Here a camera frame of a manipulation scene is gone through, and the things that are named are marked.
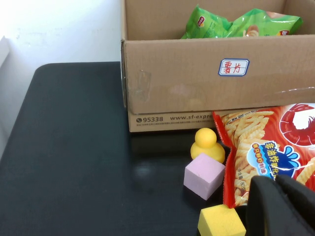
red snack bag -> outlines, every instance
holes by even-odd
[[[251,178],[289,175],[315,190],[315,104],[294,104],[220,116],[223,143],[231,148],[223,203],[245,205]]]

white wall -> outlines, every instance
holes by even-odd
[[[0,68],[0,157],[38,67],[120,60],[119,0],[5,2],[0,34],[8,39],[10,54]]]

potato chip bag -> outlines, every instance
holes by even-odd
[[[213,113],[223,143],[231,148],[223,203],[245,205],[253,176],[288,175],[315,190],[315,104]]]
[[[253,9],[229,22],[197,6],[182,39],[289,35],[294,34],[302,23],[300,17],[260,9]]]

yellow foam cube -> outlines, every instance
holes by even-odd
[[[246,233],[235,209],[226,205],[202,209],[198,229],[201,236],[244,236]]]

black table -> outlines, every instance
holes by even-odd
[[[0,163],[1,236],[191,236],[207,202],[183,188],[195,131],[130,134],[120,64],[35,72]]]

